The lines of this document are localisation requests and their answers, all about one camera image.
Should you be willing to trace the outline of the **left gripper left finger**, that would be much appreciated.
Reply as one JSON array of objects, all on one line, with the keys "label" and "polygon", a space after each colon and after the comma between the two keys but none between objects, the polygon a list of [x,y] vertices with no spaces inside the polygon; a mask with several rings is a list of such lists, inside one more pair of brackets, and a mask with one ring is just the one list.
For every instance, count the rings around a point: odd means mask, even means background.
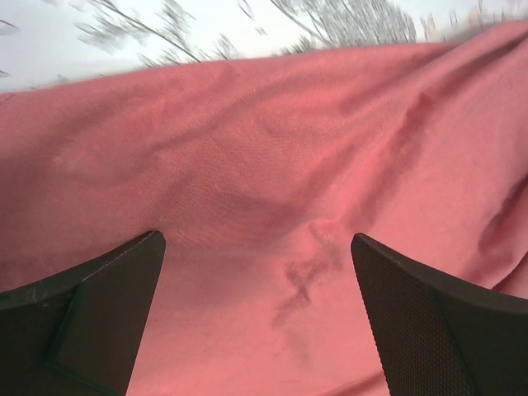
[{"label": "left gripper left finger", "polygon": [[3,395],[124,395],[165,253],[159,231],[1,294]]}]

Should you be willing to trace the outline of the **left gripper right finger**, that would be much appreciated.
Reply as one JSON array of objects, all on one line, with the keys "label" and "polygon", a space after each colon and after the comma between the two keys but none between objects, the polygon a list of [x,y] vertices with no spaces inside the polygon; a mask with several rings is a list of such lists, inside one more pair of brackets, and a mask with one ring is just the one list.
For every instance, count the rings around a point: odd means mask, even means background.
[{"label": "left gripper right finger", "polygon": [[461,280],[358,233],[351,255],[389,392],[527,393],[527,301]]}]

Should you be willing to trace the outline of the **pink t shirt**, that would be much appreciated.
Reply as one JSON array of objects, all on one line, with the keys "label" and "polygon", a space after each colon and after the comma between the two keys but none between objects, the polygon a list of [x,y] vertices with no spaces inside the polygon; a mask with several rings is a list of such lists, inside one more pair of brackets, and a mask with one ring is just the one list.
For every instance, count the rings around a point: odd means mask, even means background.
[{"label": "pink t shirt", "polygon": [[527,294],[527,24],[1,97],[1,287],[157,229],[132,395],[384,395],[366,233]]}]

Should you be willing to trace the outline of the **floral patterned table mat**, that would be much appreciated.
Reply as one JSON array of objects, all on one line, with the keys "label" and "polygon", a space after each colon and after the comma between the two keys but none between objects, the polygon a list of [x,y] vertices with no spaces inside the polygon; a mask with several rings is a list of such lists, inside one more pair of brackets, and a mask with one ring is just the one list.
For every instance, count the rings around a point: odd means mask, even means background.
[{"label": "floral patterned table mat", "polygon": [[171,64],[463,41],[526,17],[524,1],[4,1],[1,89]]}]

